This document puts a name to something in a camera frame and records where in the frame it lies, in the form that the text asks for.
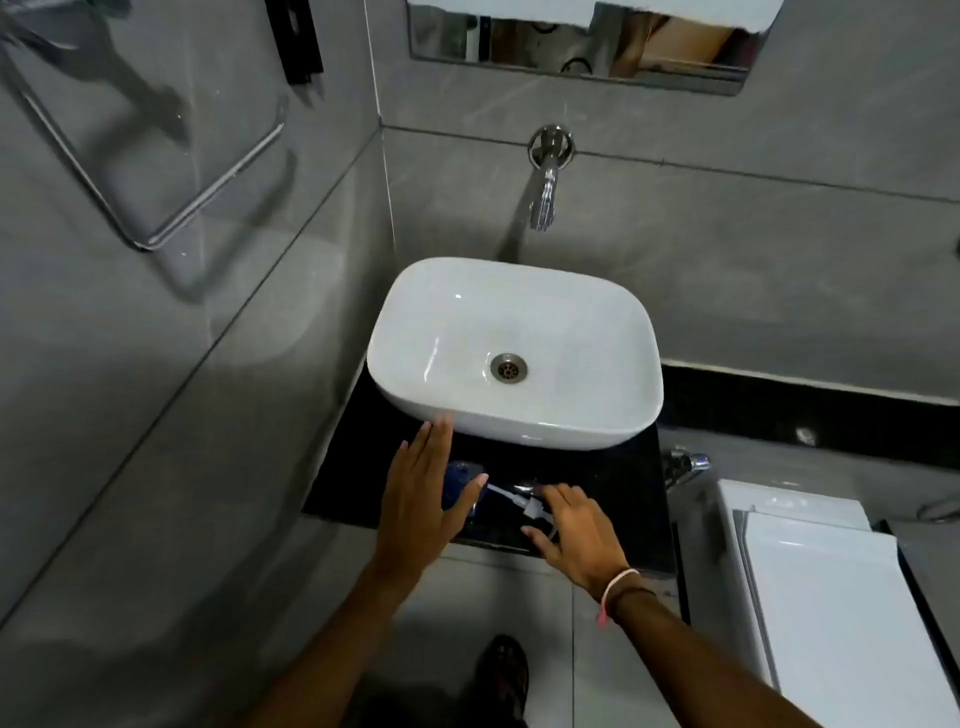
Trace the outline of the person's right hand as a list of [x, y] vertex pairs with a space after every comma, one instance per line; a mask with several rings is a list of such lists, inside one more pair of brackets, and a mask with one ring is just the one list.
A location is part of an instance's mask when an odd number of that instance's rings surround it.
[[558, 559], [544, 560], [598, 603], [606, 584], [630, 568], [610, 519], [579, 486], [543, 486], [541, 493], [558, 528]]

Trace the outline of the person's left hand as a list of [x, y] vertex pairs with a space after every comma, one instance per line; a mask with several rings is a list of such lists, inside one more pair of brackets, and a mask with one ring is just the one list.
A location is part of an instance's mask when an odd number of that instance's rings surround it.
[[409, 591], [464, 527], [449, 525], [441, 502], [453, 433], [450, 417], [425, 421], [388, 471], [373, 564], [382, 579]]

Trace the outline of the person's left forearm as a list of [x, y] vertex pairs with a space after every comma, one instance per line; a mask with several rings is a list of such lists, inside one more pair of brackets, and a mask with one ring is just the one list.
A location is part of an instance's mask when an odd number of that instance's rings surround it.
[[238, 728], [339, 728], [392, 620], [430, 564], [374, 556], [341, 605]]

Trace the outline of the person's right forearm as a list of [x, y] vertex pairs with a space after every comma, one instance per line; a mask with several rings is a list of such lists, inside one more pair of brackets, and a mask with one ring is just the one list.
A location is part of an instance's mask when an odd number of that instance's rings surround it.
[[822, 728], [642, 587], [606, 601], [679, 728]]

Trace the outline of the blue spray bottle white nozzle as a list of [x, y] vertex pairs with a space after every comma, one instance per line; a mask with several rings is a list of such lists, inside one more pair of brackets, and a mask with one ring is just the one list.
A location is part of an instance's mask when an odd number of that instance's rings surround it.
[[[441, 487], [441, 508], [449, 511], [460, 500], [462, 493], [474, 480], [485, 473], [479, 464], [452, 460], [446, 466]], [[522, 518], [524, 525], [538, 528], [550, 540], [558, 536], [554, 516], [542, 499], [542, 487], [534, 481], [501, 484], [486, 480], [480, 494], [469, 510], [466, 521], [478, 517], [491, 521], [497, 514], [510, 513]]]

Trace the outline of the white and pink wristband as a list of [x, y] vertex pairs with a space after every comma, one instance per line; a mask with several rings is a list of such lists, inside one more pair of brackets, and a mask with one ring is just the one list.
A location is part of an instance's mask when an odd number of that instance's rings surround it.
[[612, 609], [614, 608], [616, 602], [623, 595], [636, 590], [640, 590], [642, 592], [646, 590], [640, 572], [634, 567], [626, 567], [618, 571], [618, 573], [612, 577], [602, 589], [601, 597], [598, 602], [596, 625], [599, 627], [606, 627], [611, 619]]

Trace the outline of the person's dark sandal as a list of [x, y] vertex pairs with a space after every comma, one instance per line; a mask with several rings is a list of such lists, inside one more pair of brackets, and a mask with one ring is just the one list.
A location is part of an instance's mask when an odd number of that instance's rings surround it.
[[525, 708], [530, 671], [521, 644], [495, 636], [481, 654], [471, 688], [470, 715], [478, 728], [529, 728]]

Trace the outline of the chrome angle valve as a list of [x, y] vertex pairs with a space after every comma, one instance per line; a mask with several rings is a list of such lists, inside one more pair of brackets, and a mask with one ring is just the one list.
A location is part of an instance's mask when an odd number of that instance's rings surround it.
[[683, 448], [663, 450], [661, 465], [666, 491], [689, 482], [712, 468], [711, 460], [707, 455], [690, 452]]

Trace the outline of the white ceramic sink basin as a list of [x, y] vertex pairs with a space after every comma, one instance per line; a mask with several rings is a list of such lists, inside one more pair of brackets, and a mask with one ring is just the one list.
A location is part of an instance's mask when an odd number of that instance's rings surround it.
[[[491, 375], [493, 357], [528, 365], [521, 383]], [[418, 420], [562, 451], [622, 444], [664, 405], [652, 321], [624, 287], [581, 273], [432, 257], [395, 279], [366, 348], [381, 394]]]

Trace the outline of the white toilet cistern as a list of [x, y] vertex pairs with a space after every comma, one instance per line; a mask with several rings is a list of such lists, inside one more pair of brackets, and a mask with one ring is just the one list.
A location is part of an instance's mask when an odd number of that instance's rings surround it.
[[722, 478], [709, 491], [714, 562], [726, 589], [733, 620], [733, 644], [739, 661], [775, 691], [780, 689], [767, 654], [762, 617], [754, 603], [753, 582], [741, 546], [748, 514], [759, 513], [792, 521], [871, 531], [870, 520], [855, 499], [762, 486]]

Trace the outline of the chrome wall faucet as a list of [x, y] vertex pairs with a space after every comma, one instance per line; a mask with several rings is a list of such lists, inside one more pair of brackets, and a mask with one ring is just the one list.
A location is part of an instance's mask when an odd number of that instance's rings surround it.
[[530, 205], [530, 228], [543, 233], [555, 218], [560, 172], [573, 161], [577, 148], [569, 130], [552, 124], [541, 127], [532, 135], [527, 153], [537, 178]]

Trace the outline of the chrome towel rail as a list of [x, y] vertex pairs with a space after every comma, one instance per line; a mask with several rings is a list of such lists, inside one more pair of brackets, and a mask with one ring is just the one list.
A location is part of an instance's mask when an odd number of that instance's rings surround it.
[[93, 169], [85, 166], [82, 155], [33, 90], [8, 49], [10, 46], [25, 47], [58, 68], [90, 67], [98, 78], [120, 76], [126, 68], [127, 85], [139, 84], [146, 88], [147, 82], [115, 49], [108, 16], [116, 12], [116, 7], [112, 2], [106, 6], [108, 10], [104, 13], [101, 0], [0, 0], [0, 84], [10, 90], [114, 233], [130, 249], [154, 253], [282, 138], [290, 103], [286, 95], [280, 95], [272, 124], [258, 140], [206, 188], [186, 200], [157, 229], [138, 235], [112, 192], [102, 184]]

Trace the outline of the wall mirror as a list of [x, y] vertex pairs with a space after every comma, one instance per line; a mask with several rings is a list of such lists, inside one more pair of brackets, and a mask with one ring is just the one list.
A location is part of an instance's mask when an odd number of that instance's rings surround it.
[[405, 0], [411, 57], [733, 96], [785, 0]]

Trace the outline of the black wall holder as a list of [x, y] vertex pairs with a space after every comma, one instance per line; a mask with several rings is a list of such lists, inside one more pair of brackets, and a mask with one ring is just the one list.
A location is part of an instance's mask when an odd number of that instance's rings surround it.
[[287, 84], [305, 87], [324, 73], [309, 0], [264, 0]]

